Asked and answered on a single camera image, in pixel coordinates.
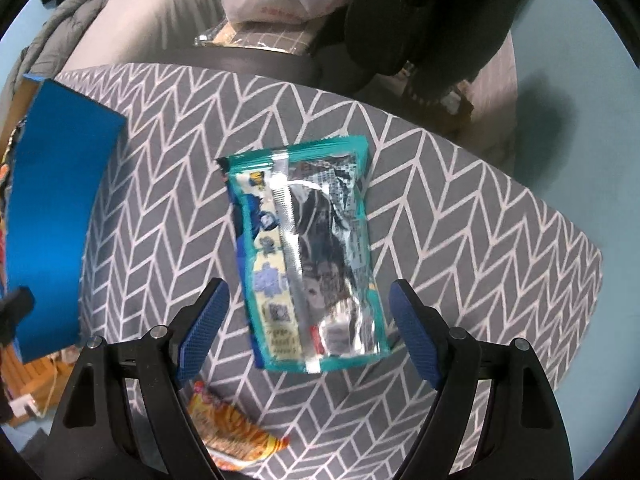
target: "gray chevron fabric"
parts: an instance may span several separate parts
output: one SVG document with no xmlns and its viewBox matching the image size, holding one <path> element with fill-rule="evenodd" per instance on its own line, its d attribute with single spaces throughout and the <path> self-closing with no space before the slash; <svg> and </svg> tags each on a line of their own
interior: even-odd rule
<svg viewBox="0 0 640 480">
<path fill-rule="evenodd" d="M 492 342 L 523 336 L 552 386 L 565 374 L 600 289 L 600 251 L 529 190 L 450 142 L 359 102 L 257 76 L 126 64 L 58 80 L 129 119 L 87 234 L 83 329 L 110 342 L 137 338 L 170 322 L 210 276 L 227 280 L 230 311 L 202 377 L 251 420 L 290 437 L 249 475 L 389 479 L 433 393 L 390 320 L 394 353 L 377 364 L 321 375 L 254 367 L 220 155 L 366 136 L 382 298 L 392 280 L 407 278 L 449 325 Z M 482 383 L 456 469 L 472 458 L 487 397 Z"/>
</svg>

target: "blue board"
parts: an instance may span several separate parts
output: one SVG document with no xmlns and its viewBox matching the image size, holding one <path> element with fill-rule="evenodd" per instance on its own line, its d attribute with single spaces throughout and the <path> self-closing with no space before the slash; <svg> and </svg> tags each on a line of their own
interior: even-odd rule
<svg viewBox="0 0 640 480">
<path fill-rule="evenodd" d="M 126 119 L 55 81 L 43 81 L 15 149 L 8 205 L 8 288 L 35 307 L 17 327 L 23 363 L 79 339 L 78 291 L 95 195 Z"/>
</svg>

